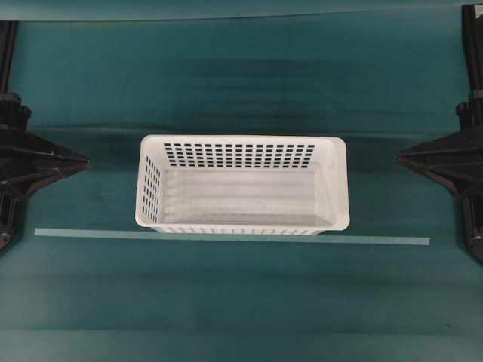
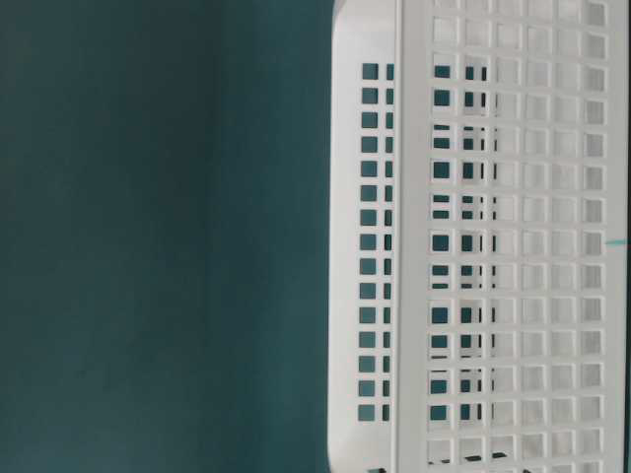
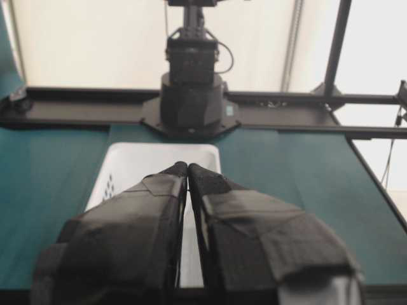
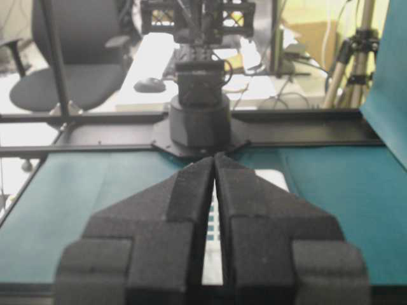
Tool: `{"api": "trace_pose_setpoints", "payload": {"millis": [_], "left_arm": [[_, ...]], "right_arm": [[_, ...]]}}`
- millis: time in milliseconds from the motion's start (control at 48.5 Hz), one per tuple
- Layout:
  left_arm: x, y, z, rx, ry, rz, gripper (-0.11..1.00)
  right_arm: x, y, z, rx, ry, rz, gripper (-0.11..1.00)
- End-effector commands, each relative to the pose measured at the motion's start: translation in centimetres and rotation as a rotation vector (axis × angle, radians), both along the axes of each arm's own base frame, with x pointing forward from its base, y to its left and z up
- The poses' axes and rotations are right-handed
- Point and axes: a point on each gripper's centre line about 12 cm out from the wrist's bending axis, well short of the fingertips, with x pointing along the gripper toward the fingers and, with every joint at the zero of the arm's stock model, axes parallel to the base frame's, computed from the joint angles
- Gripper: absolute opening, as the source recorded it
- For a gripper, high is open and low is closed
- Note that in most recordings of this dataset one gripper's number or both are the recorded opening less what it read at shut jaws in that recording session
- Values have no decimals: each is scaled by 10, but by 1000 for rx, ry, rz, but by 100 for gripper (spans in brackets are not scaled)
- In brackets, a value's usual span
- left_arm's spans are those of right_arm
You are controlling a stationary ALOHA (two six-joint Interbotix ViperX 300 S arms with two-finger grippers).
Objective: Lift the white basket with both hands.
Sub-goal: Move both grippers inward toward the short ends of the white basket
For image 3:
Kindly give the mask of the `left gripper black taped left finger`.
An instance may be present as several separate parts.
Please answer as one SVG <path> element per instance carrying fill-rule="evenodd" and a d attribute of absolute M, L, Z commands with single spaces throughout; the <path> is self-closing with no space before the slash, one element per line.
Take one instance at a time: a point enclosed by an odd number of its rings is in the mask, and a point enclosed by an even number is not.
<path fill-rule="evenodd" d="M 177 281 L 188 166 L 179 161 L 67 220 L 36 263 L 32 304 L 165 304 Z"/>

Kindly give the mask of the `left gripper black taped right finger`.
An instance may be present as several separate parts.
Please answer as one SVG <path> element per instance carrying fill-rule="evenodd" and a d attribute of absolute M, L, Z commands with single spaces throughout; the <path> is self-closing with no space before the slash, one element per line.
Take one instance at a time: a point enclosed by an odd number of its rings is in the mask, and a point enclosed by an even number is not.
<path fill-rule="evenodd" d="M 214 304 L 363 304 L 361 269 L 314 214 L 198 164 L 188 168 Z"/>

